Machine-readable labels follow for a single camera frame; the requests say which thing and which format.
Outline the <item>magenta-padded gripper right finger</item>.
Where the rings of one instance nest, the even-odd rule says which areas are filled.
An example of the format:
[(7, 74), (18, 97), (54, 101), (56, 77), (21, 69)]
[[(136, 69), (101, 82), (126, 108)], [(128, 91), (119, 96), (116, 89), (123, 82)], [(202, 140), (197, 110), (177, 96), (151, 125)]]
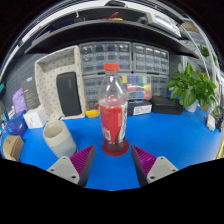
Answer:
[(166, 157), (156, 157), (135, 145), (131, 147), (131, 156), (140, 186), (153, 183), (178, 171)]

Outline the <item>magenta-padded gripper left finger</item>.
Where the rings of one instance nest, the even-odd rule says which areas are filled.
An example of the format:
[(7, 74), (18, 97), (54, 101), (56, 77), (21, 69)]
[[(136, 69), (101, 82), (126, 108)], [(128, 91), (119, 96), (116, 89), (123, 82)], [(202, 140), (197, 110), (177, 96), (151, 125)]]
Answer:
[(95, 154), (95, 146), (91, 145), (71, 157), (62, 156), (48, 169), (48, 172), (79, 186), (85, 186)]

